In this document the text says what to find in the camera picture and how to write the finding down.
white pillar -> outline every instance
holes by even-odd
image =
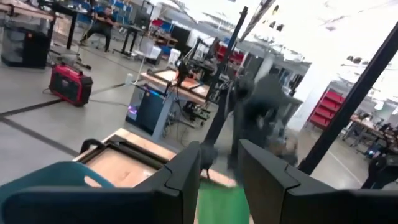
[[[328,85],[337,77],[340,59],[345,54],[337,45],[340,43],[333,40],[332,34],[320,32],[312,39],[312,45],[309,46],[312,64],[294,95],[303,103],[287,123],[287,127],[296,132],[302,130]]]
[[[394,105],[391,105],[389,103],[384,103],[381,110],[377,110],[375,115],[377,118],[381,118],[384,121],[388,121],[392,115],[392,112],[394,112],[395,108],[396,107]]]
[[[267,75],[269,70],[271,69],[272,65],[275,61],[274,54],[267,54],[264,60],[261,63],[259,71],[257,72],[256,76],[254,77],[254,82],[257,82],[260,78]]]

green pad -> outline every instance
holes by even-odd
[[[249,206],[241,187],[202,182],[197,208],[199,224],[249,224]]]

man in black shirt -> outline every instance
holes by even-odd
[[[112,9],[110,7],[105,8],[104,12],[95,13],[95,23],[91,26],[90,30],[83,36],[81,44],[90,38],[93,34],[102,34],[106,38],[105,52],[109,51],[109,44],[111,43],[111,31],[112,27],[119,27],[116,19],[112,16]]]

red generator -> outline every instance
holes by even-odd
[[[52,69],[50,91],[75,106],[88,103],[92,86],[91,77],[64,63],[55,65]]]

gray concrete floor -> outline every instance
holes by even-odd
[[[111,47],[120,49],[121,43],[112,41]],[[85,139],[103,139],[121,127],[148,137],[124,122],[125,105],[130,102],[134,87],[107,89],[123,83],[126,74],[137,74],[140,62],[127,60],[117,53],[105,54],[93,47],[80,49],[80,53],[83,61],[93,67],[92,71],[85,73],[93,77],[93,90],[99,91],[92,94],[87,105],[76,108],[68,103],[57,103],[7,116],[6,121],[9,122],[5,123],[1,113],[57,98],[42,93],[49,84],[49,69],[29,70],[0,65],[0,184],[53,162],[70,160]],[[210,107],[210,111],[215,110],[214,106]],[[161,144],[178,152],[191,141],[202,141],[209,125],[210,121],[197,129],[184,124],[173,125]],[[232,122],[227,120],[216,143],[218,149],[226,152],[230,149],[231,128]],[[51,140],[53,144],[45,143],[38,136]],[[307,155],[318,136],[318,132],[309,129],[299,134],[300,159]],[[225,160],[225,157],[219,158],[214,169],[227,174]],[[357,189],[367,177],[367,165],[362,155],[337,139],[312,176],[338,189]],[[394,189],[396,185],[386,188]]]

